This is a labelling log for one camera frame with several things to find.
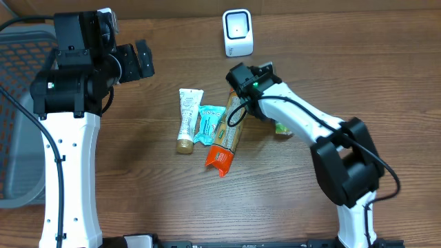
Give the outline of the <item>teal wipes pack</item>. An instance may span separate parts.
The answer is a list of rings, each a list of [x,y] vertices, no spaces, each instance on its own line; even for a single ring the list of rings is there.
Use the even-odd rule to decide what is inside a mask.
[[[199,107],[201,119],[198,133],[194,137],[195,143],[202,143],[203,145],[213,144],[216,128],[225,110],[226,107],[215,105],[203,105]]]

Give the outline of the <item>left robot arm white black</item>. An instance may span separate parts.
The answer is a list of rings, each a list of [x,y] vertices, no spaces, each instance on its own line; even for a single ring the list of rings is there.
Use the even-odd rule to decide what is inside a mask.
[[[45,222],[40,247],[146,247],[151,234],[104,238],[95,196],[103,99],[118,83],[154,74],[144,40],[118,45],[109,8],[54,16],[57,48],[30,86],[45,146]]]

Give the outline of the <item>orange cracker pack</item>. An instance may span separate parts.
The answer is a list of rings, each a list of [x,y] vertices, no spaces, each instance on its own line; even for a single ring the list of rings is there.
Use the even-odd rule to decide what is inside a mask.
[[[216,128],[214,142],[210,146],[205,166],[215,167],[220,177],[226,176],[228,173],[240,135],[243,129],[243,122],[246,115],[246,109],[240,108],[230,118],[232,112],[241,104],[240,98],[235,91],[230,90],[226,111]]]

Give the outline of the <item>white cream tube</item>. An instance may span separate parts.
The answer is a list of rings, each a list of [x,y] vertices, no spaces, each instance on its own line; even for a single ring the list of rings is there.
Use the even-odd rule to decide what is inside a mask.
[[[191,154],[194,146],[194,132],[198,119],[198,108],[203,97],[203,90],[179,90],[181,108],[181,126],[178,132],[176,151]]]

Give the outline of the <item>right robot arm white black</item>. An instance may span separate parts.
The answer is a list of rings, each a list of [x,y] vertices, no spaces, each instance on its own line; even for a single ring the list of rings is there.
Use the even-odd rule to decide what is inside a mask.
[[[384,166],[366,125],[358,118],[343,121],[302,100],[275,75],[271,63],[239,63],[226,80],[246,112],[281,123],[309,146],[318,184],[337,207],[339,246],[374,245],[371,208]]]

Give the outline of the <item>green juice carton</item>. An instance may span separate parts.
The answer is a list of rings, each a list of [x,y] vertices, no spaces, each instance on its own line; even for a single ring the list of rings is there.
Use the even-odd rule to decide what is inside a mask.
[[[293,134],[289,128],[285,127],[282,123],[278,121],[275,121],[274,125],[275,125],[276,134],[285,135],[285,136],[291,136]]]

